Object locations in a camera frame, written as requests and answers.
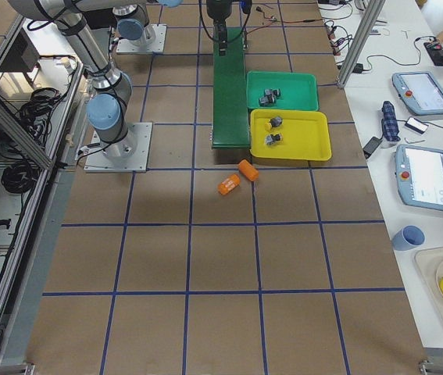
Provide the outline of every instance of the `brown paper floor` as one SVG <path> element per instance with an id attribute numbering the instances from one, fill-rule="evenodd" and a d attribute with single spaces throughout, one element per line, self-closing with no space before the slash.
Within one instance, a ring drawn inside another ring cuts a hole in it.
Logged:
<path id="1" fill-rule="evenodd" d="M 259 5 L 319 19 L 316 4 Z M 164 55 L 119 56 L 148 172 L 76 172 L 27 360 L 40 375 L 395 375 L 424 353 L 321 21 L 249 22 L 247 70 L 316 75 L 333 158 L 216 163 L 212 43 L 198 6 L 149 5 Z M 243 19 L 234 6 L 230 26 Z"/>

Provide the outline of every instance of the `blue joint cap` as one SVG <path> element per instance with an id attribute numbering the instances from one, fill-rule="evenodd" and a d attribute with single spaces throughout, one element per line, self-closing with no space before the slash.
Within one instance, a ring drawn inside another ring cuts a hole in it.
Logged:
<path id="1" fill-rule="evenodd" d="M 96 130 L 108 130 L 119 122 L 119 101 L 109 94 L 97 95 L 89 101 L 86 113 Z"/>
<path id="2" fill-rule="evenodd" d="M 132 18 L 125 18 L 119 20 L 117 23 L 117 30 L 119 31 L 119 34 L 127 40 L 137 41 L 143 35 L 145 28 L 140 21 Z"/>
<path id="3" fill-rule="evenodd" d="M 159 4 L 174 8 L 181 4 L 183 0 L 159 0 Z"/>

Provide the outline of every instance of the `green tray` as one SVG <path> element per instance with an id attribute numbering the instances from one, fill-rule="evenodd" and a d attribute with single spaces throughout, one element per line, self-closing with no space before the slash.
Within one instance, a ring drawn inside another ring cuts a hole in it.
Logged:
<path id="1" fill-rule="evenodd" d="M 262 107 L 259 98 L 266 88 L 280 88 L 277 102 Z M 247 73 L 247 105 L 249 109 L 295 109 L 318 111 L 316 78 L 308 73 L 259 72 Z"/>

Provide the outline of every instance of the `metal mounting plate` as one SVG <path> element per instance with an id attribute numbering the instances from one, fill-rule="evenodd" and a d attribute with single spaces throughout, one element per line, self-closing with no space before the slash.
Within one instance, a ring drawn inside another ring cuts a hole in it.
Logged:
<path id="1" fill-rule="evenodd" d="M 117 55 L 146 55 L 150 53 L 164 53 L 166 44 L 167 25 L 151 25 L 155 31 L 155 40 L 148 45 L 133 45 L 127 39 L 122 39 L 117 45 Z"/>
<path id="2" fill-rule="evenodd" d="M 152 138 L 152 126 L 152 123 L 130 123 L 129 131 L 131 131 L 138 140 L 138 146 L 133 155 L 128 158 L 110 159 L 103 152 L 97 152 L 87 157 L 84 170 L 86 172 L 99 173 L 146 172 L 150 140 Z M 99 136 L 96 132 L 93 134 L 91 142 L 99 142 Z"/>

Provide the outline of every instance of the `orange cylinder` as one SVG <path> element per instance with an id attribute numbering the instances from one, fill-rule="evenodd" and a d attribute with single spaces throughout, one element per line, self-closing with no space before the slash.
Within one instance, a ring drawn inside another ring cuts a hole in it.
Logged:
<path id="1" fill-rule="evenodd" d="M 238 163 L 238 170 L 240 170 L 240 173 L 246 176 L 249 181 L 256 181 L 259 177 L 259 171 L 245 159 Z"/>
<path id="2" fill-rule="evenodd" d="M 240 184 L 240 177 L 237 174 L 232 174 L 225 181 L 218 185 L 218 191 L 222 195 L 228 194 Z"/>

